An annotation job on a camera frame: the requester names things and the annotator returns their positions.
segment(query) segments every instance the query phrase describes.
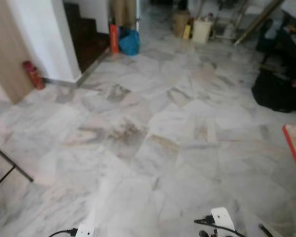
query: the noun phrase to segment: blue plastic bag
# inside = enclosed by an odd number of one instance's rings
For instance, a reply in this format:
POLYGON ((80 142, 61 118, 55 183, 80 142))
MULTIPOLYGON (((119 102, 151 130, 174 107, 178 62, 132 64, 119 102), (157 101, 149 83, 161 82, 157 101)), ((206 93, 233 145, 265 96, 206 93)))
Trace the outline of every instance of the blue plastic bag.
POLYGON ((119 40, 121 51, 129 56, 135 56, 139 53, 140 38, 139 33, 135 30, 127 30, 119 40))

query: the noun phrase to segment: marble floor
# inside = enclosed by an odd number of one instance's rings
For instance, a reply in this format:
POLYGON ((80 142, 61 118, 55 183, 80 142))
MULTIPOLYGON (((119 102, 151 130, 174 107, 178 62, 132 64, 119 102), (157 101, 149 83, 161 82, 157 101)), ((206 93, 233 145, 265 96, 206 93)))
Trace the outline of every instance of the marble floor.
MULTIPOLYGON (((224 206, 249 237, 296 231, 296 167, 282 134, 295 114, 259 106, 261 55, 176 39, 145 7, 141 53, 108 56, 79 89, 47 85, 0 101, 0 145, 35 178, 0 186, 0 237, 80 223, 97 237, 197 237, 224 206)), ((0 177, 9 165, 0 159, 0 177)))

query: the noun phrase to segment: stain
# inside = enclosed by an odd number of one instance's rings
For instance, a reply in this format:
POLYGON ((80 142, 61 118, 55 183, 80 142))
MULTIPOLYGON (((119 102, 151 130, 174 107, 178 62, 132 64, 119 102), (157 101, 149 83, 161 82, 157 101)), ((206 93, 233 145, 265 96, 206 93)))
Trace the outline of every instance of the stain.
POLYGON ((203 66, 211 66, 214 70, 217 68, 217 63, 212 62, 207 56, 201 56, 200 60, 202 61, 203 66))
POLYGON ((203 92, 197 93, 197 98, 203 101, 212 100, 211 96, 204 94, 203 92))
POLYGON ((136 101, 136 102, 132 102, 132 103, 129 103, 127 105, 124 105, 125 107, 135 107, 135 106, 138 106, 140 105, 140 102, 139 101, 136 101))
POLYGON ((260 132, 262 134, 262 137, 264 139, 268 139, 269 138, 269 129, 266 125, 261 125, 259 126, 260 132))
POLYGON ((172 60, 174 55, 169 54, 169 53, 165 53, 159 50, 149 50, 145 53, 143 53, 144 56, 148 57, 148 58, 152 58, 158 61, 168 61, 168 60, 172 60))
POLYGON ((169 90, 167 97, 179 106, 184 106, 191 101, 191 97, 176 88, 169 90))
POLYGON ((18 103, 18 107, 20 107, 20 108, 26 108, 26 107, 30 107, 32 105, 33 105, 32 102, 23 101, 23 100, 20 103, 18 103))
POLYGON ((248 107, 245 107, 243 106, 243 108, 251 115, 251 116, 254 116, 257 109, 256 108, 248 108, 248 107))
POLYGON ((221 183, 221 182, 222 182, 222 179, 219 178, 219 177, 214 177, 212 180, 213 180, 214 182, 217 182, 217 183, 221 183))
POLYGON ((222 89, 222 87, 221 87, 221 86, 217 85, 217 84, 216 84, 216 83, 214 83, 214 82, 210 82, 209 84, 210 84, 210 85, 212 85, 213 87, 215 87, 216 89, 219 89, 219 90, 221 90, 221 89, 222 89))
POLYGON ((152 190, 159 190, 160 188, 161 188, 160 177, 158 177, 152 185, 152 190))
POLYGON ((223 81, 225 84, 230 85, 230 86, 234 86, 235 83, 233 83, 231 80, 229 80, 227 77, 224 76, 217 76, 218 79, 220 79, 221 81, 223 81))
POLYGON ((185 149, 212 149, 219 147, 219 144, 200 143, 197 145, 186 145, 185 149))
POLYGON ((93 89, 93 90, 96 90, 96 91, 103 91, 102 85, 103 85, 102 82, 96 82, 94 84, 86 84, 84 86, 84 88, 93 89))
POLYGON ((129 89, 116 84, 110 89, 107 100, 111 102, 121 102, 129 93, 131 93, 129 89))
POLYGON ((107 135, 107 132, 101 127, 94 127, 94 128, 80 127, 80 128, 78 128, 78 130, 83 131, 83 132, 91 132, 94 134, 93 138, 89 138, 89 139, 83 141, 82 143, 84 143, 84 144, 92 144, 92 143, 102 142, 106 138, 106 135, 107 135))
POLYGON ((82 105, 88 110, 88 111, 93 111, 94 110, 94 106, 92 105, 92 103, 87 100, 86 98, 83 98, 81 100, 82 105))
POLYGON ((10 224, 11 222, 17 220, 17 219, 21 216, 21 214, 22 214, 22 210, 17 210, 16 212, 10 214, 10 215, 8 216, 8 218, 6 219, 4 225, 8 225, 8 224, 10 224))
POLYGON ((165 150, 167 150, 169 152, 172 152, 172 153, 179 152, 179 146, 175 142, 173 142, 169 139, 166 139, 164 137, 159 137, 156 135, 152 135, 151 139, 152 139, 152 141, 159 144, 160 146, 162 146, 162 148, 164 148, 165 150))
POLYGON ((207 127, 201 126, 198 130, 195 131, 195 138, 201 139, 201 138, 207 138, 207 127))
POLYGON ((137 128, 132 122, 125 120, 125 124, 122 124, 118 129, 113 129, 109 138, 125 145, 132 145, 137 143, 139 139, 143 139, 144 133, 142 129, 137 128))
POLYGON ((62 92, 60 89, 57 91, 56 103, 65 104, 72 101, 74 98, 74 90, 70 89, 67 93, 62 92))

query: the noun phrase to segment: staircase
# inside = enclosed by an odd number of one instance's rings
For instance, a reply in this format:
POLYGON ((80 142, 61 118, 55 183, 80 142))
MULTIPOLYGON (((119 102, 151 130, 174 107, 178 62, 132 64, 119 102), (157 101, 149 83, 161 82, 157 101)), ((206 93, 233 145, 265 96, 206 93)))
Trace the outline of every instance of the staircase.
POLYGON ((95 19, 81 17, 78 4, 65 2, 64 7, 78 64, 84 72, 107 49, 110 37, 97 32, 95 19))

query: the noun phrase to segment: red fire extinguisher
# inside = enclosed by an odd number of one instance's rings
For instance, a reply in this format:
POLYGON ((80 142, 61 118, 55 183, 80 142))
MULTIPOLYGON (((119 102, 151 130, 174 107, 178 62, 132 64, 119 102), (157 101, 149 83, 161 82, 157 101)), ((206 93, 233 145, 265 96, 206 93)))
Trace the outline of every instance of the red fire extinguisher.
POLYGON ((30 61, 26 61, 22 65, 36 89, 43 90, 45 88, 45 83, 39 75, 37 67, 35 67, 30 61))

